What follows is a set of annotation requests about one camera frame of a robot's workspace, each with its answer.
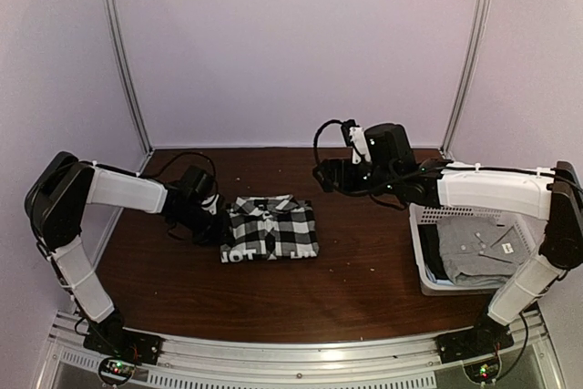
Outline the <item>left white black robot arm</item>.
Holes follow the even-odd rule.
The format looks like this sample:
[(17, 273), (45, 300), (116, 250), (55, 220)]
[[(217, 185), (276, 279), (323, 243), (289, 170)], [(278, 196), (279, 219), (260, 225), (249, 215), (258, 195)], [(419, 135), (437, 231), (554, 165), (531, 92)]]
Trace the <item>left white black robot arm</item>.
[(132, 173), (61, 151), (48, 164), (25, 198), (25, 212), (36, 245), (61, 287), (89, 325), (97, 343), (112, 356), (131, 346), (123, 317), (97, 277), (82, 240), (89, 206), (109, 206), (160, 216), (188, 230), (194, 243), (220, 242), (223, 198), (216, 177), (191, 166), (171, 182)]

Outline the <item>left aluminium frame post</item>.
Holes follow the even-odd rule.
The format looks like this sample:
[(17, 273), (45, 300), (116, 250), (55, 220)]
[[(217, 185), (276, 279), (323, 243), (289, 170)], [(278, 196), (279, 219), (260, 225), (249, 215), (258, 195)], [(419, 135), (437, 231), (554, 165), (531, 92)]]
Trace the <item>left aluminium frame post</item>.
[(151, 154), (154, 151), (154, 148), (151, 144), (145, 124), (145, 119), (138, 103), (138, 96), (131, 74), (127, 50), (124, 44), (122, 27), (119, 20), (117, 1), (103, 0), (103, 2), (113, 54), (116, 61), (124, 97), (128, 105), (129, 115), (132, 120), (134, 129), (136, 130), (138, 141), (143, 153)]

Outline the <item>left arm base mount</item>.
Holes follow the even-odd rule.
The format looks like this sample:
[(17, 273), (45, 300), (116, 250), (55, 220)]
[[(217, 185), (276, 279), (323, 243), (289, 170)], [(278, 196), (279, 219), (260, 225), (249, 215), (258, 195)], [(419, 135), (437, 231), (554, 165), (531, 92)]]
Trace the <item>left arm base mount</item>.
[(162, 339), (153, 334), (131, 331), (120, 325), (91, 325), (83, 341), (89, 351), (138, 365), (156, 365)]

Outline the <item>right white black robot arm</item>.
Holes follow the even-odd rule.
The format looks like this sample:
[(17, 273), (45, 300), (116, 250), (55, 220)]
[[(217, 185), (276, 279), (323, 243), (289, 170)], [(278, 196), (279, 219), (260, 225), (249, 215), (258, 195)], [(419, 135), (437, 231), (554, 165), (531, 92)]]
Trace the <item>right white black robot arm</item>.
[(312, 175), (326, 192), (347, 197), (392, 195), (398, 208), (481, 208), (517, 213), (546, 222), (537, 252), (492, 297), (467, 334), (473, 353), (487, 353), (508, 325), (547, 289), (582, 263), (582, 188), (572, 165), (512, 169), (456, 164), (447, 159), (417, 162), (403, 126), (362, 128), (339, 121), (348, 159), (321, 159), (312, 145)]

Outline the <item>right circuit board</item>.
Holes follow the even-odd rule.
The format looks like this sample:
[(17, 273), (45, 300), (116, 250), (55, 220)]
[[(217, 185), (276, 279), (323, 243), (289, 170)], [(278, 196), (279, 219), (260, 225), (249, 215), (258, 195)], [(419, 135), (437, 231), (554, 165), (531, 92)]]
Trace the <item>right circuit board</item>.
[(489, 384), (500, 374), (501, 363), (490, 359), (464, 364), (464, 372), (467, 379), (473, 384)]

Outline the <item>front aluminium rail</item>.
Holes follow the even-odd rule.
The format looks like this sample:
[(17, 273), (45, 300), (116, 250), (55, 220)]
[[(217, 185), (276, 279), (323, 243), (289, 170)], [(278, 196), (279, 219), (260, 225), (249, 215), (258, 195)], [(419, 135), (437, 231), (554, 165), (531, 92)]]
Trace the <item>front aluminium rail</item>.
[[(157, 333), (158, 362), (137, 367), (119, 388), (567, 388), (539, 311), (511, 324), (514, 345), (498, 353), (495, 384), (475, 383), (470, 364), (496, 359), (441, 360), (437, 336), (339, 343), (235, 343)], [(106, 356), (85, 349), (78, 315), (58, 312), (32, 388), (112, 388), (97, 374)]]

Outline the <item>right aluminium frame post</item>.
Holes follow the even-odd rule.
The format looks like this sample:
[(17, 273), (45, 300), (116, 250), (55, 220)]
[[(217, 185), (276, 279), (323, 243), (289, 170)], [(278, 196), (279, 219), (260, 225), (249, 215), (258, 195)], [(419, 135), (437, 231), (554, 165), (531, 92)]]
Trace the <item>right aluminium frame post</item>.
[(472, 25), (468, 37), (465, 51), (464, 63), (455, 92), (454, 104), (447, 122), (445, 135), (440, 147), (443, 157), (451, 159), (455, 134), (461, 122), (465, 103), (467, 101), (473, 75), (476, 71), (476, 64), (479, 55), (479, 48), (486, 31), (486, 24), (489, 16), (492, 0), (476, 0), (473, 13)]

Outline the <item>grey button shirt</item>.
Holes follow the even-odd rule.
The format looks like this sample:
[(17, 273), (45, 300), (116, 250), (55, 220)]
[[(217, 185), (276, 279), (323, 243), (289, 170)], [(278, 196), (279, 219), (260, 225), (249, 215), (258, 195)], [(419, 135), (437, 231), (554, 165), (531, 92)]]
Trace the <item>grey button shirt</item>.
[(492, 218), (450, 216), (436, 228), (445, 275), (455, 286), (497, 289), (530, 255), (515, 226)]

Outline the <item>left circuit board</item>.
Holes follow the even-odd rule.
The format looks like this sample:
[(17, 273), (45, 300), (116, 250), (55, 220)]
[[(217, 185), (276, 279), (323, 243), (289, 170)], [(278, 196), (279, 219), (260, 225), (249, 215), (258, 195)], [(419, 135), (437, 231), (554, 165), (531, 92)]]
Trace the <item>left circuit board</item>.
[(97, 368), (97, 375), (103, 383), (120, 385), (127, 383), (136, 372), (134, 363), (124, 362), (115, 357), (103, 359)]

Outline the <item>aluminium frame post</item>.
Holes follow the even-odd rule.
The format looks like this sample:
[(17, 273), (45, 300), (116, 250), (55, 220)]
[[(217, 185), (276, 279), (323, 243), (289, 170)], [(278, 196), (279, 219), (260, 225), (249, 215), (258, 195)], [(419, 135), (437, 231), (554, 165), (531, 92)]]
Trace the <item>aluminium frame post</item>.
[(476, 0), (473, 13), (472, 25), (468, 37), (465, 51), (464, 63), (455, 92), (454, 104), (447, 122), (445, 135), (440, 147), (443, 157), (451, 159), (455, 134), (461, 122), (465, 103), (467, 101), (473, 75), (476, 71), (476, 64), (479, 55), (479, 48), (486, 31), (486, 24), (489, 16), (492, 0)]
[(145, 119), (138, 103), (138, 96), (131, 74), (127, 50), (124, 44), (122, 27), (119, 20), (117, 1), (103, 0), (103, 2), (113, 54), (116, 61), (124, 97), (128, 105), (129, 115), (132, 120), (134, 129), (136, 130), (138, 141), (143, 153), (151, 154), (154, 151), (154, 148), (151, 144), (145, 124)]

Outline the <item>black white plaid shirt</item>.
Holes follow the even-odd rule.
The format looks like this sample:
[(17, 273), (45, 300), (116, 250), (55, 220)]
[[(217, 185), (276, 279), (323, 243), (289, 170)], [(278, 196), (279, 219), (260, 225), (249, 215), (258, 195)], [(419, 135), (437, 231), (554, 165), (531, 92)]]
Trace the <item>black white plaid shirt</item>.
[(225, 211), (220, 261), (301, 260), (319, 255), (312, 203), (292, 195), (238, 197)]

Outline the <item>circuit board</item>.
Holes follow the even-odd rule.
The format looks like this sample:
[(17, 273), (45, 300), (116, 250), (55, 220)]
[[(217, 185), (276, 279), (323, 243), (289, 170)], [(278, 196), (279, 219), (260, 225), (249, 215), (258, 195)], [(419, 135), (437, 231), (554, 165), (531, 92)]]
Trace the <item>circuit board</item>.
[(489, 384), (500, 374), (501, 363), (490, 359), (464, 364), (464, 372), (467, 379), (473, 384)]
[(127, 383), (136, 372), (134, 363), (124, 362), (115, 357), (103, 359), (97, 368), (97, 375), (103, 383), (120, 385)]

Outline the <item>black folded shirt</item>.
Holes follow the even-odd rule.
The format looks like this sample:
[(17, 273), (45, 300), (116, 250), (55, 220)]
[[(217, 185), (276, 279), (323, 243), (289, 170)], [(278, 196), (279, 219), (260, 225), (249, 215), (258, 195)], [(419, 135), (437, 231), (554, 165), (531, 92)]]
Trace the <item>black folded shirt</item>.
[(435, 224), (417, 226), (424, 264), (437, 280), (448, 280), (439, 250), (439, 235)]

